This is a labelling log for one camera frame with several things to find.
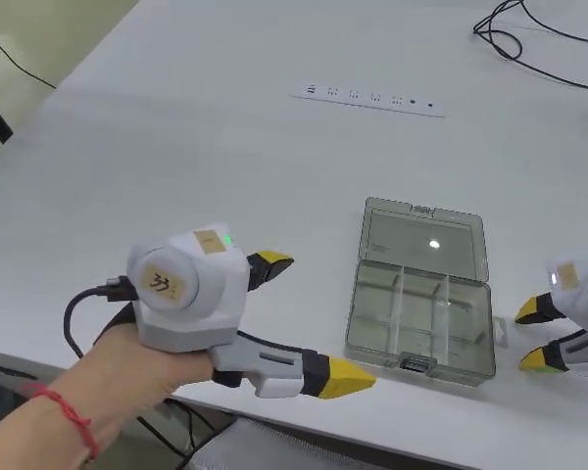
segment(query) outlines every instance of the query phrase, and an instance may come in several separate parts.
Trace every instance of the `human hand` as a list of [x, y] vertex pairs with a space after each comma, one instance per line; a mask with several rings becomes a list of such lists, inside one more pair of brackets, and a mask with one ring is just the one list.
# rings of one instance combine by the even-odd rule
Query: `human hand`
[[76, 412], [90, 418], [101, 448], [122, 424], [155, 406], [178, 387], [211, 380], [214, 366], [206, 352], [172, 354], [146, 348], [135, 324], [107, 331], [90, 352], [50, 388]]

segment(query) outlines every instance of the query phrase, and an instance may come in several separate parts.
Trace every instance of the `red bracelet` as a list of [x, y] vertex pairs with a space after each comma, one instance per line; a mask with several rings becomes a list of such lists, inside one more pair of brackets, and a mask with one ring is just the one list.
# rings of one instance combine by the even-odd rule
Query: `red bracelet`
[[89, 424], [91, 423], [91, 419], [84, 419], [78, 416], [78, 413], [76, 413], [74, 408], [72, 408], [70, 404], [65, 401], [63, 397], [61, 397], [61, 395], [52, 390], [48, 390], [43, 384], [30, 384], [26, 388], [34, 390], [34, 393], [29, 397], [31, 400], [37, 397], [47, 397], [48, 399], [59, 404], [63, 410], [63, 414], [66, 416], [66, 418], [74, 423], [78, 429], [78, 433], [82, 437], [83, 442], [89, 449], [89, 458], [87, 461], [95, 460], [100, 453], [100, 448], [98, 447], [98, 444], [96, 444], [91, 431], [89, 431]]

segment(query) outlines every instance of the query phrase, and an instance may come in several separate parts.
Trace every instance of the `white desk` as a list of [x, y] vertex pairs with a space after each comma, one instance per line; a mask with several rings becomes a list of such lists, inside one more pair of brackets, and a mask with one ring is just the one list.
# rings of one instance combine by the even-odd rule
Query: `white desk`
[[[588, 34], [588, 10], [552, 5], [545, 21]], [[212, 220], [249, 253], [297, 260], [252, 295], [244, 330], [342, 354], [367, 196], [479, 213], [495, 314], [513, 316], [546, 288], [548, 256], [588, 250], [588, 93], [471, 40], [488, 8], [142, 0], [0, 154], [0, 360], [70, 366], [68, 300], [122, 273], [133, 242]], [[531, 57], [549, 65], [560, 40], [531, 37]], [[573, 50], [583, 65], [587, 49]], [[447, 116], [289, 98], [308, 78], [414, 90]], [[80, 306], [77, 340], [91, 342], [117, 308]], [[516, 370], [554, 328], [512, 329], [496, 379], [477, 391], [380, 379], [333, 401], [214, 384], [178, 395], [465, 466], [588, 468], [588, 379]]]

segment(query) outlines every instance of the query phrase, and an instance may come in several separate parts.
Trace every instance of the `clear plastic box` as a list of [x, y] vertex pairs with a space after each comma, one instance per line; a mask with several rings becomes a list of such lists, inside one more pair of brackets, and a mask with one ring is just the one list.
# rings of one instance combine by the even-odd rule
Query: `clear plastic box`
[[476, 386], [495, 375], [481, 218], [367, 200], [347, 355]]

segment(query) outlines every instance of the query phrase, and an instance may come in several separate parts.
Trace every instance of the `outlet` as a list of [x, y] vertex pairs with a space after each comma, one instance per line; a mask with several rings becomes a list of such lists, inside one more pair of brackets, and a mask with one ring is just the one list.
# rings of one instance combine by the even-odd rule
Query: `outlet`
[[297, 88], [290, 96], [305, 100], [324, 101], [341, 105], [360, 106], [376, 110], [410, 113], [413, 115], [442, 118], [442, 106], [416, 95], [399, 93], [378, 93], [360, 88], [326, 86], [308, 82]]

